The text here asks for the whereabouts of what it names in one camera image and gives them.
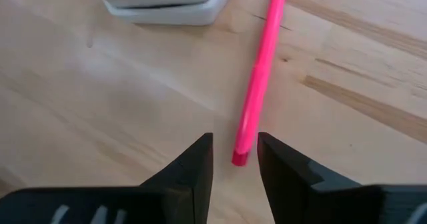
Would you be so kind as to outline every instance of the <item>table surface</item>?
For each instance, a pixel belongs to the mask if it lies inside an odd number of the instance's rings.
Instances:
[[[137,185],[214,133],[210,223],[271,223],[230,163],[268,0],[208,27],[0,0],[0,191]],[[363,184],[427,183],[427,2],[289,0],[260,130]]]

